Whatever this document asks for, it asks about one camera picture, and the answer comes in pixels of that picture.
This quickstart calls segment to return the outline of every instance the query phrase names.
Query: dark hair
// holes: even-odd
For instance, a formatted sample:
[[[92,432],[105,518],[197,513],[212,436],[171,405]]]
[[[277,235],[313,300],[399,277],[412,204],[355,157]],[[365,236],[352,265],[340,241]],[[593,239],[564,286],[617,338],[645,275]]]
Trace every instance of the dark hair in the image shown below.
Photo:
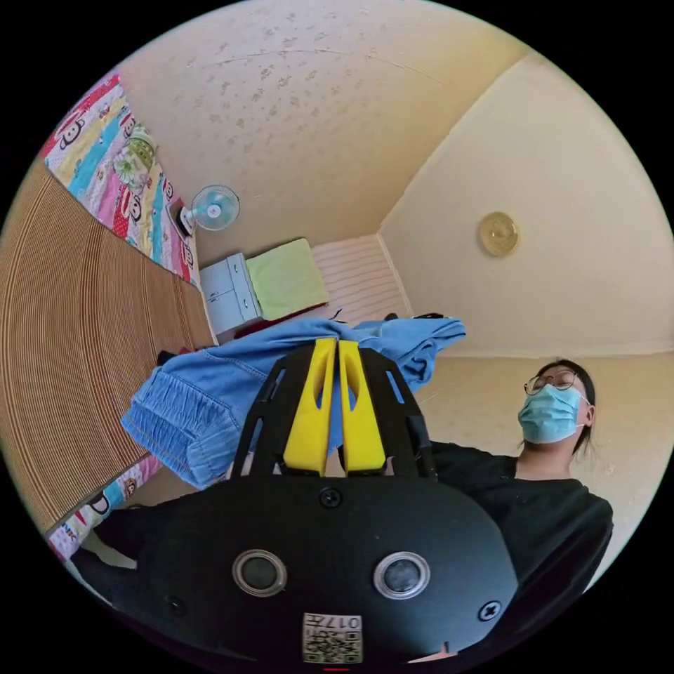
[[[592,378],[588,374],[587,370],[585,370],[584,367],[581,367],[578,365],[578,363],[574,363],[572,360],[566,360],[565,358],[559,358],[555,360],[552,363],[548,363],[547,365],[541,367],[540,370],[538,370],[538,373],[536,374],[537,377],[540,377],[543,372],[546,370],[549,370],[551,367],[557,367],[561,365],[562,367],[567,367],[571,372],[574,372],[578,379],[581,380],[583,386],[585,387],[585,392],[586,392],[586,398],[588,399],[590,405],[595,406],[596,400],[597,400],[597,393],[595,392],[595,385],[592,382]],[[591,436],[592,436],[592,426],[583,426],[583,430],[581,431],[581,434],[578,438],[578,442],[576,443],[576,446],[574,447],[574,454],[583,446],[587,446],[591,442]]]

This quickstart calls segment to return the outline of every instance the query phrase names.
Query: colorful bedsheet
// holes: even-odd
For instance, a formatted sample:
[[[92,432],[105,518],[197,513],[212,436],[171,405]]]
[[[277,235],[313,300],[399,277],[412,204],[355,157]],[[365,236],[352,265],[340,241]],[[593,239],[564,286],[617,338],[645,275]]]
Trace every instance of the colorful bedsheet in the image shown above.
[[[146,483],[161,466],[155,457],[146,456],[129,468],[56,527],[48,537],[49,547],[62,562],[68,561],[89,532],[112,510],[132,497],[136,489]]]
[[[113,161],[131,137],[136,118],[119,75],[111,74],[70,111],[42,148],[45,165],[82,206],[118,237],[165,269],[199,286],[194,240],[184,237],[167,206],[180,201],[158,161],[132,190]]]

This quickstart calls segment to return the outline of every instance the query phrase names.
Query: black shirt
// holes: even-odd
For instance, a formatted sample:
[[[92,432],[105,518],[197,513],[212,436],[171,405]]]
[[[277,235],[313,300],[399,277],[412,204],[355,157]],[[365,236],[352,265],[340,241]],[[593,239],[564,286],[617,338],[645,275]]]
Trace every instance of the black shirt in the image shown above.
[[[501,529],[520,584],[484,642],[503,651],[587,588],[613,532],[609,503],[578,480],[519,480],[517,458],[433,443],[438,480],[475,500]]]

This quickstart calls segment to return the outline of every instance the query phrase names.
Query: screw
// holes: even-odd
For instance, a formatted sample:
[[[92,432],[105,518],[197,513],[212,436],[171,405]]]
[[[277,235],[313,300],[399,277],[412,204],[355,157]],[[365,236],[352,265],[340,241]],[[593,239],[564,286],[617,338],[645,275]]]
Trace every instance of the screw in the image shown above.
[[[487,621],[496,618],[499,613],[501,613],[501,602],[489,602],[480,609],[477,617],[480,618],[483,623],[486,623]]]
[[[177,597],[167,597],[168,608],[174,616],[185,615],[185,605]]]
[[[337,508],[342,503],[342,495],[333,487],[327,487],[318,495],[318,500],[324,508]]]

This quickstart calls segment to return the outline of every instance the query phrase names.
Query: woman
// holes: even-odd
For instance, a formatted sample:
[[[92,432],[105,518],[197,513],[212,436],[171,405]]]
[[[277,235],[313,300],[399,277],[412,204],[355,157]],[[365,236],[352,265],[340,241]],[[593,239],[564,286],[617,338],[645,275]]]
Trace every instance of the woman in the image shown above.
[[[519,456],[433,443],[438,479],[496,521],[520,582],[487,639],[461,654],[502,652],[559,615],[587,588],[613,531],[611,506],[569,470],[595,421],[590,376],[578,364],[558,360],[542,367],[524,391]]]

